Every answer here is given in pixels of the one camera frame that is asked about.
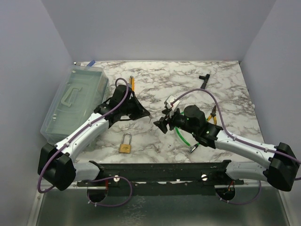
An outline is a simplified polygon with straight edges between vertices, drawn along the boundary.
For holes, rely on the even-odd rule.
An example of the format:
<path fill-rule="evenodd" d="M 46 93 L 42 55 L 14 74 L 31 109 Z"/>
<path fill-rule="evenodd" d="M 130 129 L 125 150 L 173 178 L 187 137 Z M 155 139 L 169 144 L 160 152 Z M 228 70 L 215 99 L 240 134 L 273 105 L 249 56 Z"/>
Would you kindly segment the green cable lock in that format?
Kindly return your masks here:
<path fill-rule="evenodd" d="M 194 145 L 191 145 L 186 139 L 185 137 L 181 134 L 180 130 L 178 127 L 175 127 L 175 132 L 177 134 L 177 136 L 179 137 L 179 139 L 186 145 L 188 146 L 189 149 L 189 153 L 193 153 L 198 147 L 199 147 L 199 143 L 196 143 Z"/>

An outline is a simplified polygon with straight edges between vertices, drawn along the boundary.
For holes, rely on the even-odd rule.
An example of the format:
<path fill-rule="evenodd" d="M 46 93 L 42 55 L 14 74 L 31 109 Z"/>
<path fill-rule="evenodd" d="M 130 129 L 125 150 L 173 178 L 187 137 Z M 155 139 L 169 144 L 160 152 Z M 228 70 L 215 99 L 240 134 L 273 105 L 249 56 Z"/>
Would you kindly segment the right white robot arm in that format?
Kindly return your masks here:
<path fill-rule="evenodd" d="M 208 122 L 196 105 L 189 105 L 184 113 L 165 109 L 165 114 L 154 122 L 163 133 L 180 128 L 190 133 L 202 146 L 241 155 L 250 162 L 230 162 L 217 171 L 217 181 L 223 185 L 233 179 L 266 181 L 274 188 L 289 192 L 300 167 L 291 147 L 285 143 L 269 145 L 255 142 L 227 132 L 221 126 Z"/>

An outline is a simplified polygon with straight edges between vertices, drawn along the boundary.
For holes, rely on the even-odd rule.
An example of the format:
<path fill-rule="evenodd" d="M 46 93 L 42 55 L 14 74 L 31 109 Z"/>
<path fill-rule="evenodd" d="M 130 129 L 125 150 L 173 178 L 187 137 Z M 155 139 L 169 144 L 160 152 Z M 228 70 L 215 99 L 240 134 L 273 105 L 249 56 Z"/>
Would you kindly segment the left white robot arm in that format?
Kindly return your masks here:
<path fill-rule="evenodd" d="M 121 117 L 135 121 L 149 115 L 130 87 L 118 85 L 112 97 L 98 105 L 72 134 L 55 145 L 43 146 L 38 165 L 39 179 L 45 179 L 60 191 L 77 181 L 88 180 L 94 186 L 101 185 L 104 182 L 102 167 L 94 161 L 76 163 L 79 154 Z"/>

